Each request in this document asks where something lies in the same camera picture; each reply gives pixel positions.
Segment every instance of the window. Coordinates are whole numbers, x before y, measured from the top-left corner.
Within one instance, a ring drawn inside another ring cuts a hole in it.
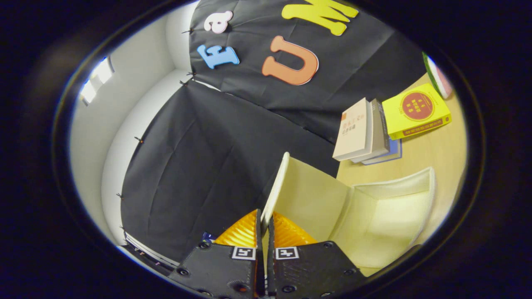
[[[113,75],[113,68],[111,67],[111,60],[105,57],[97,67],[90,73],[89,79],[83,85],[79,95],[83,103],[88,106],[96,97],[98,89],[106,83]]]

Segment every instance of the orange corrugated part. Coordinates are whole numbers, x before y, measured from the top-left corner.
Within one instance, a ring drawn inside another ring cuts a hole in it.
[[[300,246],[318,242],[301,227],[297,226],[297,224],[277,212],[273,212],[273,225],[275,226],[273,244],[276,248]]]
[[[257,247],[256,219],[257,210],[254,210],[226,229],[214,243],[229,246]]]

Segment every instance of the orange letter u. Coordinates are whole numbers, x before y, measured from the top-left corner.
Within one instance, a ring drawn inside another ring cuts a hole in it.
[[[302,85],[310,81],[318,71],[319,61],[311,51],[285,41],[282,36],[273,38],[270,50],[272,52],[285,51],[296,55],[304,62],[300,70],[291,69],[275,61],[273,56],[268,56],[262,65],[262,74],[265,76],[274,76],[292,85]]]

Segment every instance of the cream cardboard box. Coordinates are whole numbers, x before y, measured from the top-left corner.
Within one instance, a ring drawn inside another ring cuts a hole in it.
[[[346,186],[285,153],[261,215],[262,231],[276,211],[318,242],[336,242],[361,270],[380,269],[412,247],[430,215],[435,188],[432,167]]]

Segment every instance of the red circle on book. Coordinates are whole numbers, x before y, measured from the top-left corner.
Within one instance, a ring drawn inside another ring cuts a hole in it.
[[[425,120],[434,112],[432,100],[422,92],[407,94],[401,101],[401,108],[406,117],[412,120]]]

